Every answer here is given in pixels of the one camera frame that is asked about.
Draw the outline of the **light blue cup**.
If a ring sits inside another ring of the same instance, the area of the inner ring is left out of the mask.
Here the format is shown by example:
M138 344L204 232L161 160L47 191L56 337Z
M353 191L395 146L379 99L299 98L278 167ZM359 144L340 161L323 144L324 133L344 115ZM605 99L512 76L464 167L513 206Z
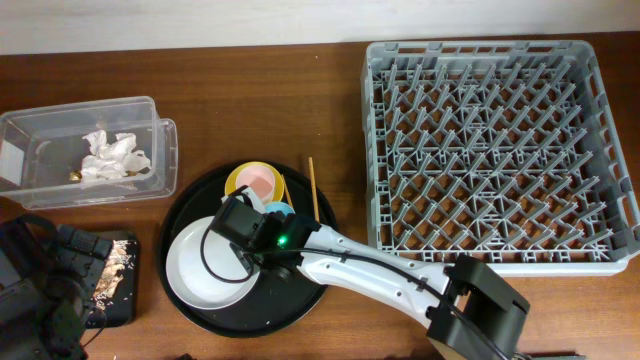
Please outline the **light blue cup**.
M286 202L270 202L265 206L267 213L282 213L284 216L294 214L295 210Z

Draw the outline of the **grey round plate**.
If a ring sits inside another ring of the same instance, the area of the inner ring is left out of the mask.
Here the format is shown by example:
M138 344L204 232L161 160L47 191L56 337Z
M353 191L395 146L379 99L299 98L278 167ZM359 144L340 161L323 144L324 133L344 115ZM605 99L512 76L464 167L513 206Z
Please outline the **grey round plate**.
M165 262L171 290L180 300L201 310L233 305L249 293L259 278L255 268L247 281L225 283L206 270L200 256L200 244L213 219L213 216L201 218L181 230L171 243ZM215 232L207 233L204 254L209 268L220 277L242 279L247 275L246 266L236 257L230 242Z

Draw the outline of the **food scraps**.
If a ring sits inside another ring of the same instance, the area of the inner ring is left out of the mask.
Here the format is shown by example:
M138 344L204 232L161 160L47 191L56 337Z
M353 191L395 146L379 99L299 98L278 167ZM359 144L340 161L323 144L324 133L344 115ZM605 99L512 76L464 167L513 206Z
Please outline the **food scraps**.
M113 248L93 294L95 306L100 310L105 310L107 305L113 304L112 298L119 283L124 279L124 271L132 269L132 255L127 252L128 246L129 242L126 240L113 241Z

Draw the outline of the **white napkin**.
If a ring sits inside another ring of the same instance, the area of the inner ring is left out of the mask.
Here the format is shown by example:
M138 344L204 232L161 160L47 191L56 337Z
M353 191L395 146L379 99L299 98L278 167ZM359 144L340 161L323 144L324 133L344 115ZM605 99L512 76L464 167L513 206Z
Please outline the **white napkin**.
M89 144L90 154L81 162L81 181L117 180L137 175L151 168L151 160L143 150L137 150L133 133L117 133L114 143L107 142L107 133L98 130L82 137Z

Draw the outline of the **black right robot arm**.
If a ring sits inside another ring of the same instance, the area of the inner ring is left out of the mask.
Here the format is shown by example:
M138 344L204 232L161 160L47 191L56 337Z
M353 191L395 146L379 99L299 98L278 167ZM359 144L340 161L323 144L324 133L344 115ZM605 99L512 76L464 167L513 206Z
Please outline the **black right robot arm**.
M451 265L394 256L311 218L265 215L250 252L320 284L349 289L419 322L446 359L511 359L530 305L490 266L460 255Z

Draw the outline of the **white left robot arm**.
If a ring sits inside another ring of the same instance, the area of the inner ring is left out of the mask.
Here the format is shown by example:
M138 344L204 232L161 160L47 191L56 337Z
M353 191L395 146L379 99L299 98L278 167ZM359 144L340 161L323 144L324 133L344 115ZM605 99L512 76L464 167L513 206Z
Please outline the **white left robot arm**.
M1 224L1 357L86 359L81 338L113 241L23 214Z

